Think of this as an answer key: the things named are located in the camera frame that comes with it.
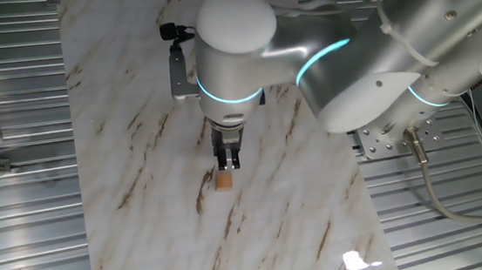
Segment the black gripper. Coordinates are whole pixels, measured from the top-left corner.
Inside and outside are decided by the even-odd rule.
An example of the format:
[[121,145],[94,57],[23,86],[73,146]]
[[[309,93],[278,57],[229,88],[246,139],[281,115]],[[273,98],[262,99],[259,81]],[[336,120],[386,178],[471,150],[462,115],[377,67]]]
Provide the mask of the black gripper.
[[225,131],[212,130],[212,147],[214,148],[214,153],[216,153],[215,156],[220,171],[227,171],[229,168],[227,150],[230,150],[233,168],[238,169],[241,167],[239,149],[241,149],[242,133],[242,127]]

